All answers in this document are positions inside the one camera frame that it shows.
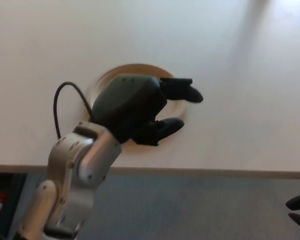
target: black cable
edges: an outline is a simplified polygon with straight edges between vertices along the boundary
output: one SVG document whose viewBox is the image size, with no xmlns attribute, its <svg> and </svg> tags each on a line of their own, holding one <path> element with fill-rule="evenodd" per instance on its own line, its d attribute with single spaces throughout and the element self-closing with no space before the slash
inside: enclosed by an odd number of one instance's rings
<svg viewBox="0 0 300 240">
<path fill-rule="evenodd" d="M 57 102 L 58 102 L 58 97 L 59 97 L 59 93 L 61 91 L 61 89 L 64 87 L 64 86 L 67 86 L 67 85 L 71 85 L 72 87 L 75 88 L 75 90 L 78 92 L 78 94 L 80 95 L 84 105 L 85 105 L 85 108 L 87 110 L 87 112 L 89 113 L 90 115 L 90 119 L 93 120 L 94 117 L 93 117 L 93 114 L 92 114 L 92 110 L 90 108 L 90 105 L 87 101 L 87 99 L 85 98 L 85 95 L 82 93 L 82 91 L 80 90 L 80 88 L 73 82 L 71 81 L 65 81 L 64 83 L 62 83 L 55 91 L 55 95 L 54 95 L 54 99 L 53 99 L 53 117 L 54 117 L 54 124 L 55 124 L 55 131 L 56 131 L 56 135 L 58 137 L 58 139 L 61 138 L 61 134 L 60 134 L 60 128 L 59 128 L 59 121 L 58 121 L 58 113 L 57 113 Z"/>
</svg>

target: white table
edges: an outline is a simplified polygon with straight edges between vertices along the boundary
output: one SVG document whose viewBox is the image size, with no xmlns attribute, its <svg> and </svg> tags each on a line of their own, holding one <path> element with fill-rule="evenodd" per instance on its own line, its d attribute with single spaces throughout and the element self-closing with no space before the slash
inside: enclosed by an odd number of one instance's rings
<svg viewBox="0 0 300 240">
<path fill-rule="evenodd" d="M 128 63 L 191 77 L 202 104 L 116 173 L 300 178 L 300 0 L 0 0 L 0 172 L 44 172 L 57 86 Z M 60 96 L 63 135 L 85 115 Z"/>
</svg>

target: floor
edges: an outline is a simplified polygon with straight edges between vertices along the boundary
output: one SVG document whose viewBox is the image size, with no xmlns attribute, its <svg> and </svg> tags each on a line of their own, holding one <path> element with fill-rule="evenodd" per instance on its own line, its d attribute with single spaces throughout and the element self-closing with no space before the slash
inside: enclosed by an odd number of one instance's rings
<svg viewBox="0 0 300 240">
<path fill-rule="evenodd" d="M 30 175 L 11 233 L 32 197 Z M 110 175 L 78 240 L 296 240 L 285 202 L 300 180 Z"/>
</svg>

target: gray carpet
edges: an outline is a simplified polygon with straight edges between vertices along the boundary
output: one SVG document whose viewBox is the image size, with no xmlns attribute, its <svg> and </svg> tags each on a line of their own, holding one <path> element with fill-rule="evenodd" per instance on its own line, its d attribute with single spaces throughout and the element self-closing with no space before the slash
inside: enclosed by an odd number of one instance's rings
<svg viewBox="0 0 300 240">
<path fill-rule="evenodd" d="M 12 226 L 34 191 L 30 175 Z M 296 240 L 285 202 L 300 180 L 108 176 L 78 240 Z"/>
</svg>

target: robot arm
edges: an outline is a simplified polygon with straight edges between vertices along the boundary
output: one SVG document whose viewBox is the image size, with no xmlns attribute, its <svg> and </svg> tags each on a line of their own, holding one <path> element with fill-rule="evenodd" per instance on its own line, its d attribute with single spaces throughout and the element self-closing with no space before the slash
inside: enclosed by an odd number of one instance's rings
<svg viewBox="0 0 300 240">
<path fill-rule="evenodd" d="M 14 240 L 74 240 L 88 220 L 94 194 L 120 155 L 121 144 L 158 141 L 183 126 L 177 118 L 156 121 L 167 99 L 199 103 L 191 79 L 121 75 L 92 107 L 92 122 L 80 122 L 52 147 L 40 184 Z"/>
</svg>

